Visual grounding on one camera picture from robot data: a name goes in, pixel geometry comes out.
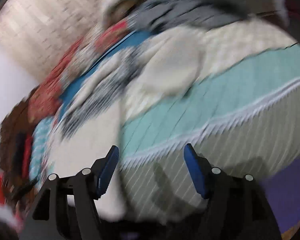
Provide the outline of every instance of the purple fabric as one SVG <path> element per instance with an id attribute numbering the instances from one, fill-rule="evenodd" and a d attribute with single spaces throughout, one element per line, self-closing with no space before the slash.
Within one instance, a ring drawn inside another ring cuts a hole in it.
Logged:
<path id="1" fill-rule="evenodd" d="M 300 157 L 261 185 L 284 233 L 300 221 Z"/>

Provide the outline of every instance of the white surface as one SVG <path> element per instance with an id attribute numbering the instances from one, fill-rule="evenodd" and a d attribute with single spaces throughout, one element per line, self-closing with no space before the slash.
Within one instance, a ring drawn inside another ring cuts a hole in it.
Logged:
<path id="1" fill-rule="evenodd" d="M 0 123 L 12 108 L 23 97 L 28 96 L 37 85 L 37 80 L 18 66 L 0 48 Z"/>

